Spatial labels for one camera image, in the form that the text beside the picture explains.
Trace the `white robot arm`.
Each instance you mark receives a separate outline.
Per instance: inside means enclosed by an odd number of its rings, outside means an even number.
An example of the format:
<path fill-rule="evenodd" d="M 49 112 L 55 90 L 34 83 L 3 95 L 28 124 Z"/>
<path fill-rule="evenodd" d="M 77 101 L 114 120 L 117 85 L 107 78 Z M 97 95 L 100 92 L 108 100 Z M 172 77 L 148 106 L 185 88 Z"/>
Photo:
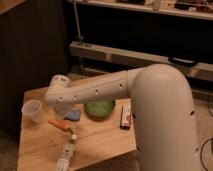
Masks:
<path fill-rule="evenodd" d="M 124 98 L 131 101 L 141 171 L 201 171 L 192 91 L 185 76 L 170 65 L 107 74 L 78 86 L 56 75 L 45 94 L 55 109 Z"/>

